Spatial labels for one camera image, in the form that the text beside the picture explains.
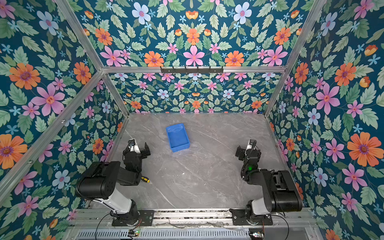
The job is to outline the yellow black handled screwdriver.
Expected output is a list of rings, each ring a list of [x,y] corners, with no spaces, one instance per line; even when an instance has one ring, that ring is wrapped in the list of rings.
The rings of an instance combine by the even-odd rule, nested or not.
[[[148,178],[146,178],[146,177],[141,177],[141,180],[143,182],[145,182],[145,183],[149,183],[150,182],[150,180]]]

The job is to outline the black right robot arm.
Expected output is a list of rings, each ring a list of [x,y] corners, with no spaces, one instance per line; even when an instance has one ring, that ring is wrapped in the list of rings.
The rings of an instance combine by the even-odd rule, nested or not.
[[[244,209],[230,209],[235,226],[271,226],[272,214],[300,212],[303,201],[289,171],[259,167],[262,152],[250,139],[246,148],[238,146],[235,156],[243,162],[241,178],[262,188],[262,197],[248,201]]]

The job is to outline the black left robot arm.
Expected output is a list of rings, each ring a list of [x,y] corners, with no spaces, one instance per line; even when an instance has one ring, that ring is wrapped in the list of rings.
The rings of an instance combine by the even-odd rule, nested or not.
[[[143,176],[143,159],[151,155],[145,143],[141,150],[136,140],[131,139],[123,151],[124,167],[119,161],[96,162],[82,173],[76,187],[79,197],[100,203],[110,209],[114,218],[113,226],[149,226],[153,211],[139,211],[134,200],[125,197],[116,187],[138,186],[141,182],[149,183]]]

